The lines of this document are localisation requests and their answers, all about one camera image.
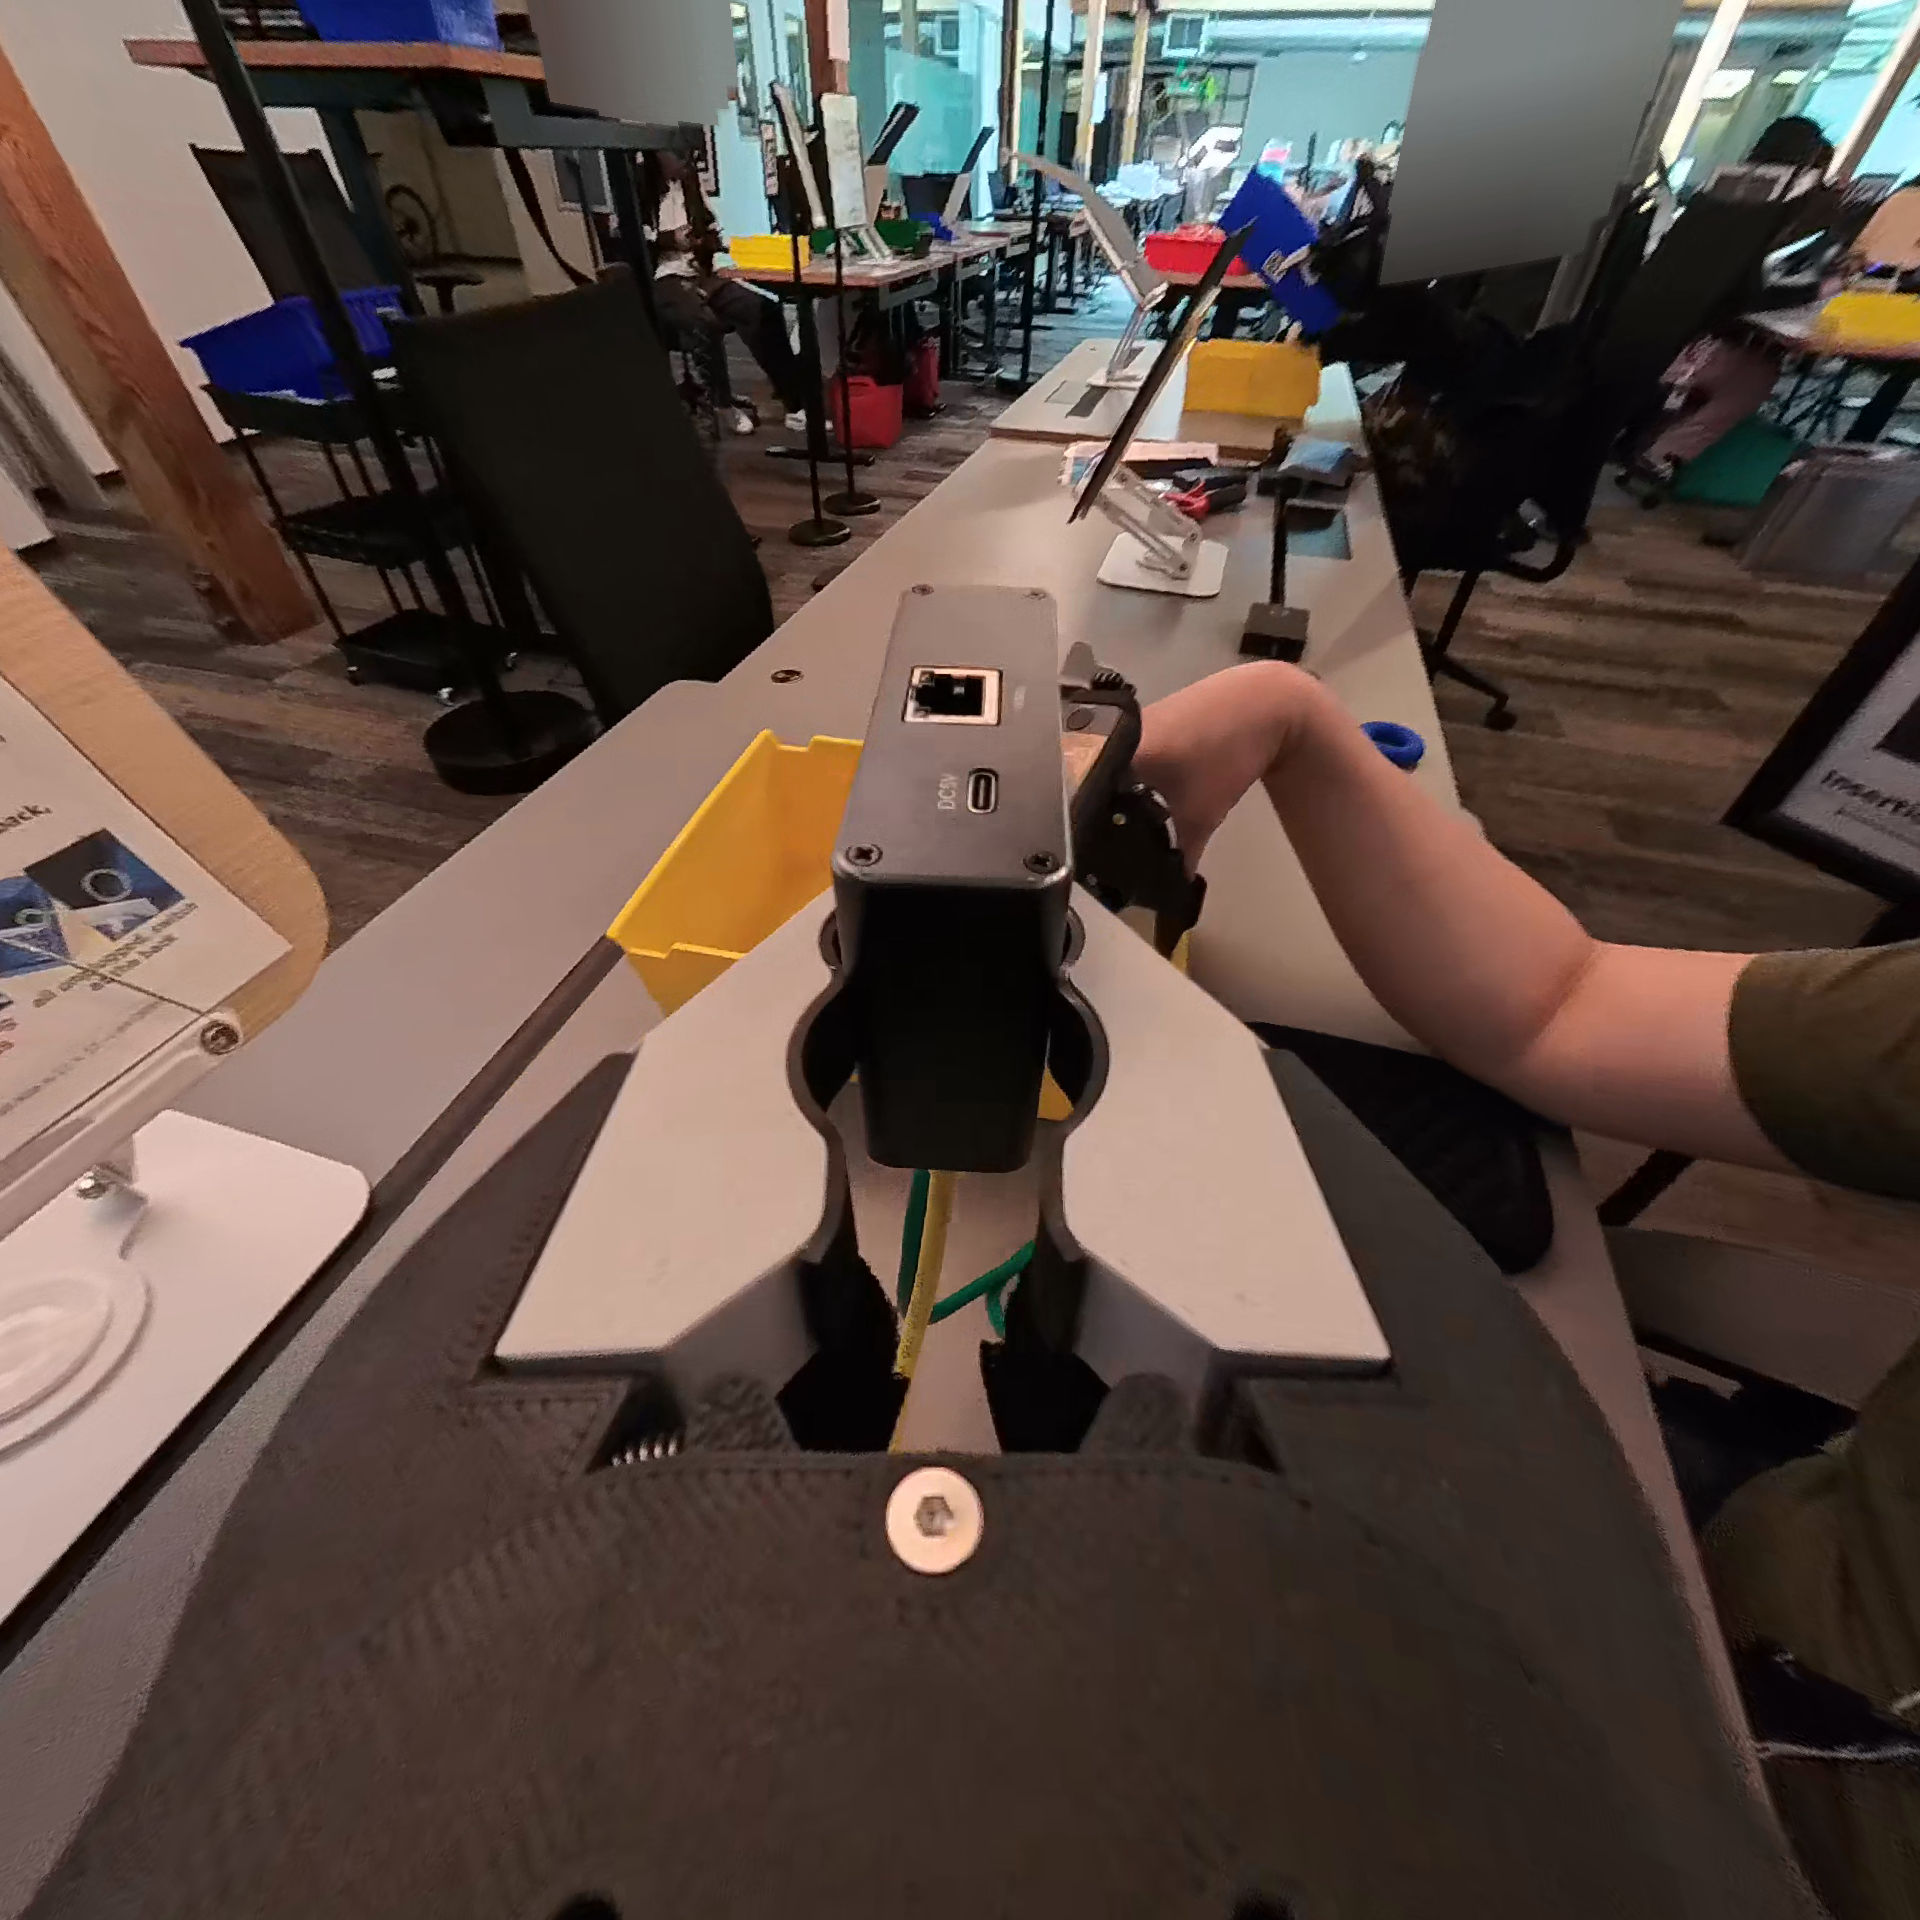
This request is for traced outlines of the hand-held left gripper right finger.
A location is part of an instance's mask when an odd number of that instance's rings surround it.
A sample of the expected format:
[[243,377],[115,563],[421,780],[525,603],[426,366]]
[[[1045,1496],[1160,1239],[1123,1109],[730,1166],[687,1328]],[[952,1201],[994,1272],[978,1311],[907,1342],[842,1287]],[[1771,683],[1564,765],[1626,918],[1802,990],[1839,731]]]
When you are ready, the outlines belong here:
[[1114,911],[1074,900],[1093,1043],[1059,1217],[1099,1377],[1379,1376],[1389,1349],[1255,1033]]

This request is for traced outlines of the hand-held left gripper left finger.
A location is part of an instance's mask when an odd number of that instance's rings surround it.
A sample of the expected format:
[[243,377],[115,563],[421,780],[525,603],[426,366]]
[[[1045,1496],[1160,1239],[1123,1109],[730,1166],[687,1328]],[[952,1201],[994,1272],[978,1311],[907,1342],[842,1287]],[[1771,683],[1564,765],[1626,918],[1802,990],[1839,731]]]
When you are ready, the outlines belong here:
[[819,894],[640,1043],[493,1349],[506,1372],[790,1377],[799,1268],[844,1163],[796,1043],[831,972]]

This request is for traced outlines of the black ethernet splitter box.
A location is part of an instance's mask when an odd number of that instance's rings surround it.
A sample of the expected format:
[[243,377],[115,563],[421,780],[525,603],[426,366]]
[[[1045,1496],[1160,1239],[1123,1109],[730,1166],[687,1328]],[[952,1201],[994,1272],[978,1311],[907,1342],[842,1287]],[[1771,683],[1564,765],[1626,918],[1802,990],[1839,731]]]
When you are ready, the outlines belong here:
[[831,852],[836,972],[877,1163],[1029,1161],[1069,889],[1052,597],[909,587]]

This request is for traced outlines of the person's right forearm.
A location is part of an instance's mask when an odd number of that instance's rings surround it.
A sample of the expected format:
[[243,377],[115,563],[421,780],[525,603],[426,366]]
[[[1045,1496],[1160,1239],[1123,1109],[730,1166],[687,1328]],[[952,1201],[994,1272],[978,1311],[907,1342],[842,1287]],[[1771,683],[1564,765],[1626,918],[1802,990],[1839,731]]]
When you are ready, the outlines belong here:
[[1731,1061],[1750,958],[1596,939],[1301,668],[1243,663],[1152,701],[1136,767],[1188,856],[1261,790],[1360,982],[1447,1064],[1576,1132],[1787,1167]]

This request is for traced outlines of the tablet on white stand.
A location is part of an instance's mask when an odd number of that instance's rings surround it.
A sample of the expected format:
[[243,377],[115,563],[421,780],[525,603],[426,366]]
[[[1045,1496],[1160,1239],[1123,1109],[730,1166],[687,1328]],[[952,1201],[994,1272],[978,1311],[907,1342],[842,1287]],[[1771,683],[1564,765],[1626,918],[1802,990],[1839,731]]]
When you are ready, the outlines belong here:
[[1128,465],[1128,455],[1140,436],[1144,416],[1154,411],[1170,377],[1182,371],[1197,328],[1210,315],[1232,262],[1253,238],[1253,225],[1229,231],[1203,279],[1180,327],[1170,331],[1158,356],[1143,373],[1143,382],[1095,459],[1085,483],[1079,486],[1069,520],[1085,520],[1102,513],[1117,527],[1116,541],[1102,563],[1098,577],[1104,584],[1160,591],[1175,597],[1216,597],[1224,575],[1224,545],[1203,539],[1203,527],[1170,496],[1154,491]]

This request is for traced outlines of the white sign stand base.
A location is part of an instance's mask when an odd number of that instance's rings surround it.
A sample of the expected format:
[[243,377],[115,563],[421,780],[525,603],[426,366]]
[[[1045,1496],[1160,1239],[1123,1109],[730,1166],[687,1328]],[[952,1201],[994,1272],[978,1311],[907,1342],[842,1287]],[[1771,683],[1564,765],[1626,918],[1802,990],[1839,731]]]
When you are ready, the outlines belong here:
[[10,1195],[2,1620],[86,1540],[360,1225],[367,1179],[176,1111]]

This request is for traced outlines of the black pole stand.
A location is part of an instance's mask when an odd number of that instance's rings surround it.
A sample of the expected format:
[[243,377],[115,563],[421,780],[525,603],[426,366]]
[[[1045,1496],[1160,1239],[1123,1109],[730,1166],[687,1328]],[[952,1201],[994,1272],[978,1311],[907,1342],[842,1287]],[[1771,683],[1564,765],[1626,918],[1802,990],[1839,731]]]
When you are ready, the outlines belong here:
[[328,272],[319,238],[304,212],[298,180],[277,143],[254,83],[228,36],[215,3],[184,3],[183,13],[219,92],[234,129],[250,156],[279,232],[291,248],[304,293],[371,429],[378,462],[388,480],[388,496],[400,523],[423,544],[426,575],[438,597],[450,636],[470,685],[470,700],[454,703],[423,733],[423,748],[437,772],[458,790],[474,795],[523,795],[554,777],[591,742],[588,708],[558,689],[506,689],[495,672],[495,643],[474,623],[460,575],[416,483],[416,468],[388,407],[379,395],[373,364],[354,334],[346,297]]

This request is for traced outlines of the black office chair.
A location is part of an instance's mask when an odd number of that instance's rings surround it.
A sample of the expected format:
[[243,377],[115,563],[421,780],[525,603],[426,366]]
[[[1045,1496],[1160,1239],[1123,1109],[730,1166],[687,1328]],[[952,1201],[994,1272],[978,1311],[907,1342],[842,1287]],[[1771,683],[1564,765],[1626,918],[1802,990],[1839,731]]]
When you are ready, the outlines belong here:
[[1547,584],[1587,535],[1600,463],[1652,382],[1643,270],[1654,198],[1636,185],[1602,231],[1570,320],[1526,339],[1432,280],[1386,285],[1360,310],[1360,343],[1397,368],[1363,407],[1404,587],[1455,575],[1435,631],[1419,632],[1431,681],[1486,701],[1508,731],[1506,687],[1453,659],[1482,581]]

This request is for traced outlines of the blue plastic bin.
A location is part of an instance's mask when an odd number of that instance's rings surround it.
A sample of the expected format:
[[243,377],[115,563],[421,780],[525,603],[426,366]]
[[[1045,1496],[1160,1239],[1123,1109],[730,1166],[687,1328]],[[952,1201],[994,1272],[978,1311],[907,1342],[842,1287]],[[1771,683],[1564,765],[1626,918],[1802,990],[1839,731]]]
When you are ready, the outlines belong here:
[[1278,174],[1250,171],[1216,222],[1224,238],[1238,240],[1238,264],[1261,280],[1301,339],[1316,343],[1341,320],[1336,297],[1311,262],[1319,222]]
[[319,41],[442,44],[480,53],[500,49],[491,3],[298,3]]
[[[402,320],[400,287],[371,285],[342,295],[358,352],[373,368],[392,359],[388,320]],[[318,309],[293,295],[181,340],[219,393],[335,399],[348,395]]]

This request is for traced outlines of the wooden instruction sign board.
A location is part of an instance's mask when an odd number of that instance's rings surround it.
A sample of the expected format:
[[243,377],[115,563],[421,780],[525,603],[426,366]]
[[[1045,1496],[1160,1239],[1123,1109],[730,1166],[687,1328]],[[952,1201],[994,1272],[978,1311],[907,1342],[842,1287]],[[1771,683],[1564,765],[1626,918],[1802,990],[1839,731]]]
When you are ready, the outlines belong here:
[[319,972],[310,867],[12,550],[2,553],[2,1232]]

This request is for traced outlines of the green plastic bin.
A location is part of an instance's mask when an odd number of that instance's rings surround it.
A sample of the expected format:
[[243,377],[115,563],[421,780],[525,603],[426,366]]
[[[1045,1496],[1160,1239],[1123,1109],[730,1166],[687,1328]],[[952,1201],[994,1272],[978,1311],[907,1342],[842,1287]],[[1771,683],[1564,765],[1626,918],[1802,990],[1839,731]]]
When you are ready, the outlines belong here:
[[1790,427],[1750,416],[1677,465],[1668,499],[1716,509],[1754,509],[1805,451]]

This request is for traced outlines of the black rolling cart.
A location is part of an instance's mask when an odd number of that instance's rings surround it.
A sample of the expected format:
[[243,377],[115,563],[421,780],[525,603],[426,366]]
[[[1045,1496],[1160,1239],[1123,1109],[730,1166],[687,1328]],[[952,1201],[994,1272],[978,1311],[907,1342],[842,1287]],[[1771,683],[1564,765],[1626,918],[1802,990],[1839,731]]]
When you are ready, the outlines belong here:
[[[414,462],[435,535],[460,575],[470,622],[495,643],[495,668],[512,668],[516,653],[493,631],[491,581],[438,451],[408,425],[392,359],[373,373]],[[322,612],[348,681],[423,692],[444,707],[470,700],[460,645],[426,575],[426,548],[400,523],[351,393],[299,399],[224,393],[205,382],[203,393],[228,425],[267,520]]]

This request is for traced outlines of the black framed marker sign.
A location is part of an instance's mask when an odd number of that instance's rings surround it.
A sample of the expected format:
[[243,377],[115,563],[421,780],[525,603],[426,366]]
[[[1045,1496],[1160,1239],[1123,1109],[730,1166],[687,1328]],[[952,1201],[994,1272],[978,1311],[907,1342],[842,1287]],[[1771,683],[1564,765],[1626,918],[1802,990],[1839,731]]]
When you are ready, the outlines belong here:
[[1915,907],[1915,575],[1880,601],[1724,823],[1888,907]]

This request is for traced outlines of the grey plastic bin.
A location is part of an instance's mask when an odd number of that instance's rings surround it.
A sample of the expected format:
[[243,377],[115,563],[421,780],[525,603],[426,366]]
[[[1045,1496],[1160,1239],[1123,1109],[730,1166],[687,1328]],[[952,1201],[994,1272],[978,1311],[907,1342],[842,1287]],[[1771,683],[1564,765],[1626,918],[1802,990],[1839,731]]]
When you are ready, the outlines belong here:
[[1880,571],[1918,509],[1918,453],[1830,444],[1790,462],[1734,550],[1741,571],[1790,584],[1858,584]]

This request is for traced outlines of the wooden post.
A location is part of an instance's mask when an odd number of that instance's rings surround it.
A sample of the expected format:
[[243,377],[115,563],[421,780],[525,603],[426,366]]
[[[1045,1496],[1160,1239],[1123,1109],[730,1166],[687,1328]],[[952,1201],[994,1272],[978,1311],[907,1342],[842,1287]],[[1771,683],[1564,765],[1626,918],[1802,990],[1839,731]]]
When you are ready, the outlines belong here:
[[2,62],[2,275],[136,507],[208,609],[254,643],[318,619],[256,493],[212,439],[10,59]]

